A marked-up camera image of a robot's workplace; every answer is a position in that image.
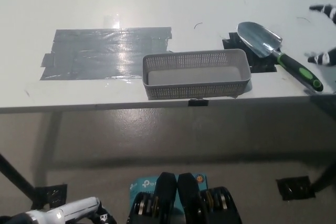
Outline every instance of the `black handle grip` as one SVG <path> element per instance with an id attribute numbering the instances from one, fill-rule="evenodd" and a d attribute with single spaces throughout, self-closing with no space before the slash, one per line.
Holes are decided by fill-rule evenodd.
<path id="1" fill-rule="evenodd" d="M 282 54 L 277 58 L 278 63 L 292 74 L 299 81 L 311 86 L 314 90 L 321 92 L 323 90 L 322 82 L 304 65 L 290 58 L 287 54 Z"/>

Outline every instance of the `metal trowel blade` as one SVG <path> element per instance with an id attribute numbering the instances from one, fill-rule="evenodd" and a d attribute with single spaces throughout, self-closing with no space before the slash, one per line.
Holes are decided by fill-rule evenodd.
<path id="1" fill-rule="evenodd" d="M 237 33 L 241 40 L 260 58 L 271 55 L 282 42 L 280 36 L 254 22 L 239 23 Z"/>

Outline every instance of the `gray duct tape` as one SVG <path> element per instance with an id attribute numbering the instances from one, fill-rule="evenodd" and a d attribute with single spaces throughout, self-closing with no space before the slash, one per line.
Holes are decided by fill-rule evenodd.
<path id="1" fill-rule="evenodd" d="M 57 30 L 41 80 L 134 79 L 142 59 L 164 53 L 170 27 Z"/>

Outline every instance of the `concrete floor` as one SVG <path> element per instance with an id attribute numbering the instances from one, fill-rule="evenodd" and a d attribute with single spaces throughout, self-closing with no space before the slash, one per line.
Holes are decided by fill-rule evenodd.
<path id="1" fill-rule="evenodd" d="M 0 116 L 0 150 L 34 185 L 99 197 L 118 223 L 129 185 L 162 171 L 204 172 L 226 186 L 243 223 L 334 223 L 335 190 L 285 202 L 276 179 L 316 179 L 336 154 L 335 122 L 308 103 Z M 0 176 L 0 215 L 29 210 Z"/>

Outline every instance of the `teal box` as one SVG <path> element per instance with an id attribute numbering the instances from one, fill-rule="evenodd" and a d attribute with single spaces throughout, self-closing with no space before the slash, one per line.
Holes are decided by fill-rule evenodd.
<path id="1" fill-rule="evenodd" d="M 193 175 L 198 182 L 198 187 L 200 188 L 200 190 L 205 190 L 208 188 L 207 181 L 206 181 L 206 175 L 204 173 L 195 173 Z M 130 186 L 130 206 L 131 207 L 133 205 L 136 195 L 139 192 L 143 191 L 143 192 L 151 193 L 151 194 L 154 193 L 157 178 L 158 176 L 138 178 L 134 183 L 131 184 Z M 180 202 L 178 191 L 176 192 L 173 214 L 174 215 L 184 214 L 184 210 Z"/>

